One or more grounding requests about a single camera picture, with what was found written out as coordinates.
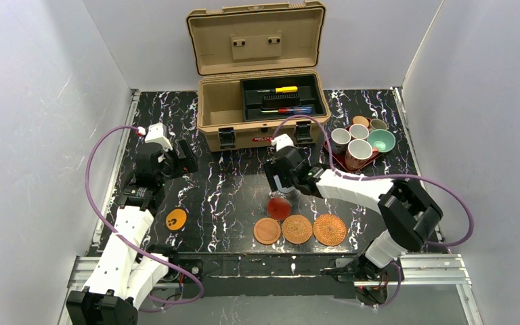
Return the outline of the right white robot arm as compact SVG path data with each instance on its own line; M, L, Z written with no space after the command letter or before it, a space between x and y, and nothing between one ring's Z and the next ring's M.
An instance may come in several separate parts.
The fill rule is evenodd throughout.
M386 226L359 258L359 267L384 268L408 252L419 251L443 217L438 204L414 177L357 176L311 164L294 146L263 163L270 188L293 188L307 196L353 203L378 213Z

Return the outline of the orange round coaster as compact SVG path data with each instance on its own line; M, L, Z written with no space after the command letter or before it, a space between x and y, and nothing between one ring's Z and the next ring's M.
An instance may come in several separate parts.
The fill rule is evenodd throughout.
M170 211L165 217L165 225L168 230L176 232L184 227L187 219L187 211L185 209L176 208Z

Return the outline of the woven rattan coaster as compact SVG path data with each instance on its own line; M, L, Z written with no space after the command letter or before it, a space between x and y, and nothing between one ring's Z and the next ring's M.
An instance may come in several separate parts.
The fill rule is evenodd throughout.
M313 226L303 215L291 215L282 222L282 234L292 244L303 244L313 236Z
M323 214L314 221L313 234L324 246L338 246L347 235L347 227L340 217Z

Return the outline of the blue round coaster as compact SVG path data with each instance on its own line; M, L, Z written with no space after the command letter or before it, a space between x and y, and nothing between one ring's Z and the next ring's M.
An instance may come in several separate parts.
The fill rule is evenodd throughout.
M284 186L282 182L280 181L280 178L278 175L274 176L274 183L276 185L276 191L281 192L283 194L290 194L296 190L294 186Z

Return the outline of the smooth wooden coaster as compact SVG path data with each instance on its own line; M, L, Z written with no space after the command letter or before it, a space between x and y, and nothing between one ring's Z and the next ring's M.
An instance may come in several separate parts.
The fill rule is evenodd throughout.
M254 224L253 235L260 244L271 245L280 239L282 229L275 219L265 217Z

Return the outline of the red round coaster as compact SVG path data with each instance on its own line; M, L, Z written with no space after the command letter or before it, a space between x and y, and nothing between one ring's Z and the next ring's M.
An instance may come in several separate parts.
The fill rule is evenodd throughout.
M285 198L273 197L267 201L267 214L272 219L283 221L291 215L292 207Z

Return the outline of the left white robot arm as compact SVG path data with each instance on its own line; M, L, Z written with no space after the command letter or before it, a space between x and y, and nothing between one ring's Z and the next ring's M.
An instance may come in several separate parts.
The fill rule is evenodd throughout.
M173 248L153 246L138 258L140 245L165 198L165 182L198 170L187 141L175 150L167 140L137 148L135 166L116 197L115 232L82 289L72 290L66 308L73 324L136 324L139 308L170 269L202 286L199 277L169 262Z

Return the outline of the white cup floral pattern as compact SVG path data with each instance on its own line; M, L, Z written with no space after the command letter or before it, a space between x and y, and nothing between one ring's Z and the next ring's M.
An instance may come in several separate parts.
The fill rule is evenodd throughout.
M345 166L348 171L357 171L364 167L373 155L373 147L363 139L349 142L345 153Z

